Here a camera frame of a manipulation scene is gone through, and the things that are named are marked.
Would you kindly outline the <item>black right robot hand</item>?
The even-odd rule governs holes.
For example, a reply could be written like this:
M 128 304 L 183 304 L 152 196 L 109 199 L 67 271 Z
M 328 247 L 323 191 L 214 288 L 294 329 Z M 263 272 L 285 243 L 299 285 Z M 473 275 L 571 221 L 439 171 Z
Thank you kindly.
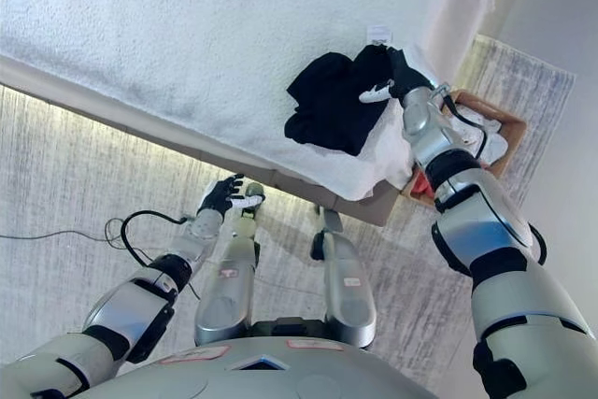
M 390 60 L 392 75 L 386 82 L 376 84 L 369 91 L 361 93 L 361 103 L 373 104 L 390 99 L 402 102 L 409 92 L 417 88 L 425 87 L 430 91 L 434 89 L 430 79 L 409 64 L 404 50 L 386 46 L 385 51 Z

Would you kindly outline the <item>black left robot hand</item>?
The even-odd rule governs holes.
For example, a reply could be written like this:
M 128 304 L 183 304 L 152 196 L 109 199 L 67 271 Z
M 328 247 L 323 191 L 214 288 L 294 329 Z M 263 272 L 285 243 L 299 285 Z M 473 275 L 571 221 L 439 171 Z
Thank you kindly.
M 222 217 L 231 209 L 255 210 L 265 199 L 262 189 L 240 193 L 245 176 L 234 174 L 228 178 L 213 181 L 206 188 L 196 214 L 203 210 L 217 211 Z

